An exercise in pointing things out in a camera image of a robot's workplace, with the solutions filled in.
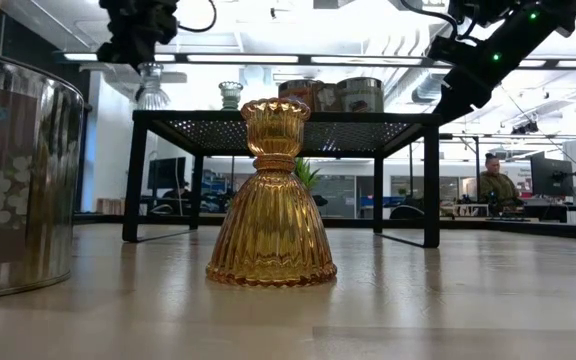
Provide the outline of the black monitor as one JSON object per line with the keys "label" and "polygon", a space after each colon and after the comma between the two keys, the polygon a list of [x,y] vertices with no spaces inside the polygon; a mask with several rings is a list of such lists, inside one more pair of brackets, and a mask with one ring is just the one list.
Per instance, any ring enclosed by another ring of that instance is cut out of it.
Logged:
{"label": "black monitor", "polygon": [[185,157],[156,159],[149,162],[147,188],[174,189],[186,183]]}

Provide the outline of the black aluminium table frame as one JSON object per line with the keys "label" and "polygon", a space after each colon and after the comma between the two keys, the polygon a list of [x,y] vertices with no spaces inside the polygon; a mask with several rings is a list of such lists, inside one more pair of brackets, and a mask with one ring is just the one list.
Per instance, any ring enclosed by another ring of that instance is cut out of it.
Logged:
{"label": "black aluminium table frame", "polygon": [[[75,213],[74,224],[97,224],[112,223],[123,224],[123,215],[104,215],[93,213]],[[221,226],[224,217],[206,216],[199,217],[198,226]],[[346,218],[323,218],[326,228],[357,228],[372,229],[372,219],[346,219]],[[188,216],[169,215],[138,215],[139,225],[191,225],[192,219]],[[425,220],[404,219],[404,220],[382,220],[382,228],[385,229],[423,229],[426,226]],[[488,230],[504,231],[512,233],[524,233],[531,235],[542,235],[552,237],[563,237],[576,239],[576,225],[547,223],[547,222],[517,222],[501,220],[485,220],[483,218],[460,218],[439,220],[439,228],[444,230]]]}

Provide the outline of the black background desk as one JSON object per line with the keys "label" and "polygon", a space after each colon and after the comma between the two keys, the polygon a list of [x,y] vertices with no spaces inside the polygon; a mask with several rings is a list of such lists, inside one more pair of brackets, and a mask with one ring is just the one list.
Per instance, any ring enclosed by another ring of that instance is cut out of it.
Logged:
{"label": "black background desk", "polygon": [[486,206],[486,210],[488,217],[497,221],[567,223],[568,214],[576,212],[576,205],[501,206],[489,204]]}

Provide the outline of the amber glass candlestick holder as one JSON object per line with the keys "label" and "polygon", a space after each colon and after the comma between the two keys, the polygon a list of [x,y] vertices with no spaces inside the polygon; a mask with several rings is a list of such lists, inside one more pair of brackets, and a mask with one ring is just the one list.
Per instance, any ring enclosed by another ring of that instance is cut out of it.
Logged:
{"label": "amber glass candlestick holder", "polygon": [[243,105],[256,172],[231,201],[206,277],[240,286],[309,286],[337,274],[314,199],[295,174],[308,106],[270,98]]}

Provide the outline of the green glass candlestick holder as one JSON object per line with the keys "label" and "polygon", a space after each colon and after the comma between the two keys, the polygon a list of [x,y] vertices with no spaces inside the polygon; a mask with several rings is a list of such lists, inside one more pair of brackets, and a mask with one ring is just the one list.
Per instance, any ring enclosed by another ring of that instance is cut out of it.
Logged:
{"label": "green glass candlestick holder", "polygon": [[238,111],[243,85],[239,82],[224,81],[218,88],[222,97],[222,111]]}

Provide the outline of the black perforated metal riser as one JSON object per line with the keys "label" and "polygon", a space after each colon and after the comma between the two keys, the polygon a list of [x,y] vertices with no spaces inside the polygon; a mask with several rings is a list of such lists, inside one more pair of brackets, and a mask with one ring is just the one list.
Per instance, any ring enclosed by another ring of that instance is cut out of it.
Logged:
{"label": "black perforated metal riser", "polygon": [[[243,117],[236,111],[142,111],[134,112],[129,170],[125,195],[122,238],[138,243],[142,224],[217,226],[222,218],[200,214],[204,160],[211,156],[250,156]],[[316,112],[305,125],[301,156],[306,158],[370,158],[373,161],[374,211],[370,220],[328,220],[326,226],[371,228],[381,235],[389,223],[384,219],[384,161],[418,139],[424,141],[424,231],[421,246],[440,243],[439,128],[442,120],[433,114]],[[188,152],[194,158],[191,179],[191,209],[181,216],[150,216],[140,212],[145,148],[153,133]]]}

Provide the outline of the black track spotlight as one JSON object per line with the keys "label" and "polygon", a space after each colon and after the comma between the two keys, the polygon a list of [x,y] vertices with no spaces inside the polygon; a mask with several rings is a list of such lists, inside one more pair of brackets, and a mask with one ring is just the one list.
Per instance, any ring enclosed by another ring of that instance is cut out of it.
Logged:
{"label": "black track spotlight", "polygon": [[513,126],[511,135],[527,135],[539,131],[538,123],[534,120],[528,120]]}

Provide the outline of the overhead light bar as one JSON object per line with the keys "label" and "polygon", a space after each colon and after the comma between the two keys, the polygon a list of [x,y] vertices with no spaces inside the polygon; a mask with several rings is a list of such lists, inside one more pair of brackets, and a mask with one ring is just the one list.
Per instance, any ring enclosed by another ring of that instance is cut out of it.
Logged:
{"label": "overhead light bar", "polygon": [[[282,55],[253,53],[158,53],[156,62],[164,64],[290,65],[339,67],[424,67],[448,68],[449,64],[419,56]],[[528,58],[521,70],[576,70],[576,58]]]}

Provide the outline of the clear glass candlestick holder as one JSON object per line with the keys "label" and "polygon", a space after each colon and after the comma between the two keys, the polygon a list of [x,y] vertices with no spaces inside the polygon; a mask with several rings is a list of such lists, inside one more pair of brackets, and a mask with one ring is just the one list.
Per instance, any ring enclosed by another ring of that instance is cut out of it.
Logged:
{"label": "clear glass candlestick holder", "polygon": [[135,94],[136,109],[144,111],[167,109],[170,98],[161,87],[163,66],[147,62],[140,64],[138,69],[140,84]]}

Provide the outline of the black monitor on arm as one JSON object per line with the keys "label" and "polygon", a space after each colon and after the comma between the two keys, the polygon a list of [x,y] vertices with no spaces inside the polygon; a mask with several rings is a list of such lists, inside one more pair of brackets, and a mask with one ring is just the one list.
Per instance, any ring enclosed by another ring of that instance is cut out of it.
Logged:
{"label": "black monitor on arm", "polygon": [[543,153],[530,158],[532,194],[534,196],[572,196],[574,192],[572,163],[546,158]]}

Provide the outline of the person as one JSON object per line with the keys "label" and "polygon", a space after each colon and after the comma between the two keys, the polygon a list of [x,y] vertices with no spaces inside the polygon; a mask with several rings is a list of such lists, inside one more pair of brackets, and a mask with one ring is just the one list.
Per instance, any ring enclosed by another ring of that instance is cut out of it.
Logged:
{"label": "person", "polygon": [[496,201],[503,206],[521,204],[514,183],[501,172],[499,158],[491,153],[485,155],[485,170],[480,173],[478,194],[481,203]]}

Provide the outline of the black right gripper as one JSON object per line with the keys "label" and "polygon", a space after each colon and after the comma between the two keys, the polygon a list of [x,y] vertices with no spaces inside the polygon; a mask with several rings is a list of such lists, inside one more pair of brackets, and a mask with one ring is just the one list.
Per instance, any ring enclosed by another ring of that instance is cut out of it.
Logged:
{"label": "black right gripper", "polygon": [[468,114],[471,106],[483,107],[506,76],[500,53],[486,53],[481,46],[446,37],[432,40],[427,57],[452,66],[443,78],[441,98],[433,110],[445,123]]}

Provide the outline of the silver ventilation duct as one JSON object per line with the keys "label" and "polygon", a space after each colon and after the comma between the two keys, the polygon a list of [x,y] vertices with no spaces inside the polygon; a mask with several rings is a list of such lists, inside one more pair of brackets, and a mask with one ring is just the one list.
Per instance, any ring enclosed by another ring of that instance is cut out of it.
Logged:
{"label": "silver ventilation duct", "polygon": [[440,98],[442,80],[450,68],[437,68],[434,61],[424,58],[423,55],[436,35],[448,33],[448,25],[422,25],[404,38],[403,45],[394,55],[421,57],[421,60],[419,67],[393,69],[384,90],[384,100],[388,106],[404,103],[431,104]]}

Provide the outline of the small green potted plant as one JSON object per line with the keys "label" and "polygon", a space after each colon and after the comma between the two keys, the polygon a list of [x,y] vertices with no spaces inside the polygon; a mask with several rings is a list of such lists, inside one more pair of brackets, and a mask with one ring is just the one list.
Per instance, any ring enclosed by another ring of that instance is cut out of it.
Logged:
{"label": "small green potted plant", "polygon": [[311,162],[307,158],[298,157],[296,159],[294,173],[309,192],[311,192],[318,183],[317,175],[319,169],[313,170]]}

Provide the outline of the black chair back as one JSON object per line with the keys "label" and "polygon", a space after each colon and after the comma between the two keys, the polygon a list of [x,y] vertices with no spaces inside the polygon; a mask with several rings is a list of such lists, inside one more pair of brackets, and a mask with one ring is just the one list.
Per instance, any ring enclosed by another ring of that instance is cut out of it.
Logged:
{"label": "black chair back", "polygon": [[410,220],[424,218],[425,213],[417,207],[411,205],[399,205],[394,207],[389,215],[390,220]]}

